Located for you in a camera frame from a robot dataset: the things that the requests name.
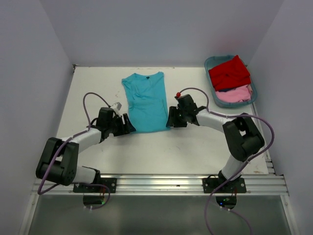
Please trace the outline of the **turquoise t shirt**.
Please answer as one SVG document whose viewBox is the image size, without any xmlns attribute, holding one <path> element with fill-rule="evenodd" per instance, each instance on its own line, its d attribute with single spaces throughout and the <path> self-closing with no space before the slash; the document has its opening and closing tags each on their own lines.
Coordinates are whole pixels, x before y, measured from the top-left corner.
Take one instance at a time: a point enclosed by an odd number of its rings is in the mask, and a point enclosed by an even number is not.
<svg viewBox="0 0 313 235">
<path fill-rule="evenodd" d="M 137 133 L 167 131 L 167 97 L 164 73 L 134 73 L 121 80 L 128 102 L 128 115 Z"/>
</svg>

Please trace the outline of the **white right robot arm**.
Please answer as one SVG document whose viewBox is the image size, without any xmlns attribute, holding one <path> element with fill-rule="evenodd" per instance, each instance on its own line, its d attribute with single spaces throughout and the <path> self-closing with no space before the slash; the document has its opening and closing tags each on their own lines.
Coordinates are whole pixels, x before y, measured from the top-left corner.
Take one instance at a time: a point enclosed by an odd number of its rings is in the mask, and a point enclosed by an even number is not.
<svg viewBox="0 0 313 235">
<path fill-rule="evenodd" d="M 169 108 L 167 127 L 182 128 L 193 124 L 224 134 L 230 157 L 218 174 L 218 187 L 223 192 L 231 191 L 249 157 L 257 154 L 265 145 L 259 129 L 246 113 L 227 118 L 226 115 L 208 111 L 204 106 L 198 107 L 189 94 L 176 100 L 177 106 Z"/>
</svg>

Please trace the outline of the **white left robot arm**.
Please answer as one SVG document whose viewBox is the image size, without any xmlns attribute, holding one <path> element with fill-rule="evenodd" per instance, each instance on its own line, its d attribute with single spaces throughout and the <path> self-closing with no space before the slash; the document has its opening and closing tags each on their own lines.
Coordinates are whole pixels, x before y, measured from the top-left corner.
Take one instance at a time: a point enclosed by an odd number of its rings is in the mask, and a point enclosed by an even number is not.
<svg viewBox="0 0 313 235">
<path fill-rule="evenodd" d="M 79 154 L 102 143 L 112 134 L 115 137 L 135 132 L 127 114 L 118 115 L 108 107 L 99 110 L 95 125 L 67 138 L 49 138 L 36 168 L 36 177 L 57 185 L 83 183 L 90 192 L 102 186 L 99 170 L 78 165 Z"/>
</svg>

